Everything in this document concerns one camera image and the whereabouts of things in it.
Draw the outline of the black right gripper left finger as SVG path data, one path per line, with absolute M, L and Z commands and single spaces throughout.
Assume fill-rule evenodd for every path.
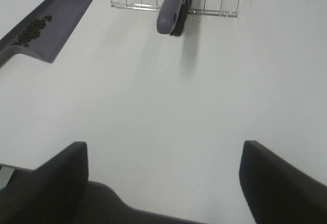
M 1 223 L 71 223 L 87 182 L 87 145 L 74 142 L 1 190 Z

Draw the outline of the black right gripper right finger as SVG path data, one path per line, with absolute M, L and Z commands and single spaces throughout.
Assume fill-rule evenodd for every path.
M 255 223 L 326 223 L 326 185 L 257 141 L 245 141 L 239 168 Z

